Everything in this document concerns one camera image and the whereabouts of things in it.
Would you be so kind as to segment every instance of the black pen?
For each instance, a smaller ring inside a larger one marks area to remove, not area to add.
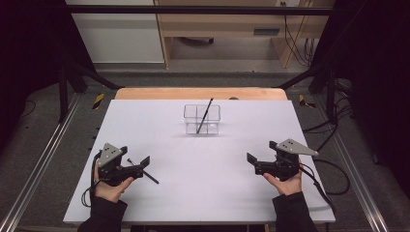
[[[199,125],[199,128],[198,128],[198,130],[196,131],[196,133],[199,133],[199,131],[201,131],[202,124],[204,123],[205,117],[206,117],[206,115],[208,114],[208,109],[209,109],[209,106],[211,106],[211,103],[212,103],[212,100],[213,100],[213,99],[214,99],[214,98],[211,98],[211,99],[209,100],[208,107],[206,107],[204,117],[202,118],[201,124]]]

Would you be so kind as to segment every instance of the person's left hand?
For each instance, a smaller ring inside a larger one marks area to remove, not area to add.
[[[94,180],[99,180],[99,165],[96,162],[96,166],[94,168]],[[99,182],[96,185],[96,196],[103,198],[107,201],[111,201],[117,203],[120,199],[120,196],[124,191],[131,185],[133,182],[133,177],[129,177],[125,180],[121,185],[112,187],[104,182]]]

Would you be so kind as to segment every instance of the floor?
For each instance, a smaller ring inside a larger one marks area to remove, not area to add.
[[[99,66],[99,72],[125,86],[275,87],[307,67],[293,61],[288,69],[282,69],[269,39],[215,38],[212,44],[176,40],[169,69],[140,64],[129,65],[122,72],[113,68],[116,67]],[[1,231],[75,230],[75,226],[62,219],[109,100],[115,96],[115,91],[100,83],[89,78],[86,81],[89,87],[85,94],[70,90],[74,111],[65,129],[57,124],[57,86],[49,86],[29,97],[14,138],[0,157],[0,216],[4,226]],[[326,93],[311,95],[307,88],[310,81],[308,78],[286,90],[303,129],[326,121],[323,113]],[[92,109],[100,93],[104,93],[102,104]],[[300,104],[301,95],[307,105]],[[340,100],[338,109],[346,106],[347,111],[339,115],[337,132],[320,154],[321,159],[337,164],[348,174],[351,188],[343,195],[332,196],[337,221],[330,224],[330,231],[410,231],[409,199],[389,168],[373,163],[371,148],[354,120],[354,113],[348,110],[349,102],[342,94],[337,94],[337,100]],[[320,148],[332,127],[327,125],[307,132],[307,145]],[[57,138],[50,140],[53,134]],[[56,146],[49,148],[50,142]],[[337,169],[319,161],[316,168],[326,191],[339,192],[346,187],[346,182],[341,181],[345,180],[344,176]],[[13,218],[12,222],[7,220],[8,216]],[[324,225],[318,228],[325,231]]]

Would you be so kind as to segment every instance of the gray carpet floor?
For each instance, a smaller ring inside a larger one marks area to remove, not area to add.
[[[252,59],[275,59],[275,57],[253,57]],[[167,72],[102,71],[101,74],[117,84],[126,86],[196,87],[272,87],[296,75],[294,72],[260,72],[254,66],[240,72],[232,71],[232,67],[226,68],[225,71],[214,69],[211,72],[209,70],[182,72],[184,67],[178,64],[181,60],[174,57],[174,61],[176,61],[173,63],[174,68]],[[90,156],[90,149],[93,147],[95,136],[98,135],[109,101],[115,96],[115,91],[108,90],[90,79],[87,79],[87,82],[89,87],[85,94],[80,94],[78,109],[23,212],[17,231],[75,230],[75,226],[63,222],[63,217],[85,162]],[[308,80],[286,91],[288,99],[294,103],[303,129],[316,126],[326,120],[320,107],[311,108],[299,104],[301,94],[304,95],[306,102],[315,103],[317,106],[323,105],[325,101],[325,93],[310,95],[306,88],[307,83]],[[105,94],[102,104],[98,109],[92,109],[99,93]],[[70,91],[70,97],[73,96],[73,91]],[[28,100],[26,113],[34,110],[21,117],[13,139],[0,156],[1,219],[12,208],[44,151],[48,139],[57,127],[59,99],[56,85],[32,94]],[[339,108],[347,104],[348,101],[341,101]],[[318,148],[330,133],[329,128],[326,127],[318,131],[306,133],[307,144],[313,149]],[[371,148],[350,112],[339,120],[337,134],[358,167],[389,231],[410,231],[409,199],[401,191],[389,168],[373,163]],[[320,158],[342,166],[333,139],[320,151]],[[316,163],[316,168],[327,191],[341,191],[345,188],[346,183],[340,172],[324,163]],[[371,228],[357,192],[353,189],[343,195],[332,196],[332,199],[337,208],[337,221],[330,224],[330,231],[376,231]],[[324,225],[318,225],[318,228],[320,231],[325,231]]]

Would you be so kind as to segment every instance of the black curtain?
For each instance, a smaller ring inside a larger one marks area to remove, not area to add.
[[[357,3],[337,1],[338,6]],[[380,163],[387,164],[410,197],[410,2],[368,0],[337,43],[330,62],[336,78],[352,82],[352,106]],[[322,62],[332,42],[353,15],[330,17],[313,65]],[[324,87],[326,76],[312,84]]]
[[[43,4],[64,0],[0,0],[0,151],[24,110],[27,97],[58,83],[65,62],[95,68],[71,14],[43,10]],[[85,85],[72,71],[69,82]]]

